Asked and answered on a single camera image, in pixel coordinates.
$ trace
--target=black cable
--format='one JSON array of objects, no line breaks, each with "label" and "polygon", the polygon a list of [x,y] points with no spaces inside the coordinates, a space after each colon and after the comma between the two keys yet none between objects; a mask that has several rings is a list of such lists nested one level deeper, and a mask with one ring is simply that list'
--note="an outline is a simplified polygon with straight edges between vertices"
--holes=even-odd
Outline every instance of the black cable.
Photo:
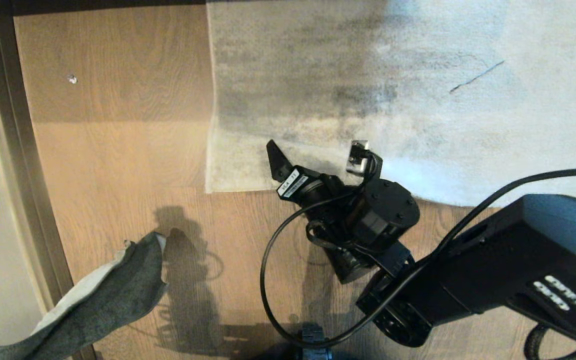
[{"label": "black cable", "polygon": [[555,178],[569,178],[571,176],[576,176],[576,168],[538,173],[536,175],[520,178],[519,180],[515,180],[509,183],[508,185],[501,187],[501,189],[498,189],[493,194],[488,196],[486,200],[483,200],[466,216],[464,216],[464,218],[461,219],[457,223],[457,225],[455,225],[450,231],[448,231],[446,236],[443,237],[441,242],[439,242],[439,245],[437,245],[437,248],[435,248],[434,251],[432,251],[432,253],[438,254],[439,252],[441,252],[444,248],[446,248],[448,242],[454,239],[455,236],[457,236],[457,234],[459,234],[461,230],[464,230],[466,225],[468,225],[471,221],[473,221],[473,219],[475,219],[477,215],[486,210],[486,208],[489,207],[492,203],[494,203],[496,200],[501,198],[506,193],[512,191],[513,189],[520,187],[524,184],[540,182],[541,180],[548,180]]},{"label": "black cable", "polygon": [[363,177],[363,180],[361,181],[361,184],[359,184],[355,190],[355,192],[359,193],[361,192],[364,187],[366,187],[366,184],[368,184],[368,182],[370,182],[370,180],[372,180],[375,175],[377,175],[377,157],[375,156],[375,153],[367,150],[367,155],[368,155],[368,164],[366,164],[366,174],[368,174],[367,176]]},{"label": "black cable", "polygon": [[407,272],[406,275],[402,276],[402,279],[399,281],[399,283],[386,295],[386,297],[379,304],[379,306],[377,306],[370,314],[364,316],[358,323],[354,324],[351,328],[344,331],[343,333],[337,335],[336,337],[333,337],[329,340],[322,341],[322,342],[306,342],[306,341],[303,341],[301,339],[298,339],[294,335],[288,333],[288,331],[286,331],[281,326],[281,324],[279,324],[279,322],[277,321],[277,319],[273,315],[272,310],[270,310],[270,305],[268,303],[268,297],[266,295],[266,264],[268,262],[270,250],[272,249],[273,245],[275,244],[275,241],[277,241],[277,237],[284,230],[284,228],[286,226],[288,226],[288,224],[290,224],[294,219],[299,217],[301,214],[304,214],[304,213],[306,213],[306,212],[308,212],[314,208],[321,207],[322,205],[326,205],[326,204],[333,203],[335,201],[339,201],[341,199],[347,198],[347,197],[355,194],[355,191],[351,191],[351,192],[343,194],[341,196],[337,196],[335,198],[330,198],[328,200],[314,203],[313,205],[310,205],[308,207],[304,207],[304,208],[298,210],[297,212],[295,212],[294,214],[290,215],[286,220],[283,221],[283,223],[281,223],[281,225],[279,225],[277,230],[274,231],[274,234],[272,234],[272,237],[268,241],[268,245],[265,248],[265,252],[263,253],[263,258],[262,258],[262,262],[261,262],[261,271],[260,271],[260,276],[259,276],[259,283],[260,283],[260,287],[261,287],[261,301],[263,303],[263,309],[265,310],[265,314],[268,316],[268,319],[270,320],[270,323],[275,328],[275,330],[277,330],[277,332],[282,337],[284,337],[288,342],[290,342],[294,346],[302,347],[304,349],[322,349],[322,348],[326,348],[326,347],[336,346],[337,344],[340,344],[340,343],[346,341],[348,338],[352,337],[352,335],[354,335],[354,333],[361,330],[361,328],[366,326],[368,323],[372,322],[375,319],[375,317],[377,317],[382,312],[382,310],[384,310],[388,306],[388,304],[392,300],[394,300],[394,298],[397,296],[397,294],[400,291],[402,291],[402,289],[404,289],[404,287],[406,287],[406,285],[409,284],[410,281],[414,280],[414,278],[423,269],[425,269],[425,267],[428,266],[428,264],[430,264],[430,262],[432,260],[434,260],[439,255],[439,253],[441,253],[441,251],[443,249],[446,248],[448,243],[452,239],[454,239],[455,236],[461,230],[463,230],[466,227],[466,225],[468,225],[468,223],[470,223],[470,221],[472,221],[475,217],[477,217],[477,215],[479,215],[483,210],[485,210],[487,207],[489,207],[489,205],[494,203],[497,199],[501,198],[504,194],[512,191],[512,189],[515,189],[516,187],[519,187],[519,186],[527,184],[527,183],[539,182],[541,180],[548,180],[548,179],[554,179],[554,178],[564,178],[564,177],[570,177],[570,176],[576,176],[576,169],[558,170],[558,171],[549,171],[549,172],[544,172],[544,173],[538,173],[537,175],[532,175],[532,176],[520,178],[519,180],[515,180],[515,181],[509,183],[508,185],[501,187],[501,189],[499,189],[498,191],[495,191],[493,194],[491,194],[489,197],[487,197],[485,200],[483,200],[482,203],[480,203],[475,208],[473,208],[473,210],[471,210],[463,219],[461,219],[461,221],[459,221],[450,231],[448,231],[446,236],[444,236],[444,238],[441,240],[441,242],[439,242],[439,245],[437,246],[437,248],[435,248],[434,251],[432,251],[432,253],[430,255],[428,255],[423,260],[414,264],[411,267],[410,271]]},{"label": "black cable", "polygon": [[[548,329],[548,326],[540,323],[530,331],[523,346],[523,355],[526,357],[526,360],[542,360],[542,358],[539,357],[539,348],[542,346],[542,340]],[[576,360],[576,350],[565,356],[551,358],[550,360]]]}]

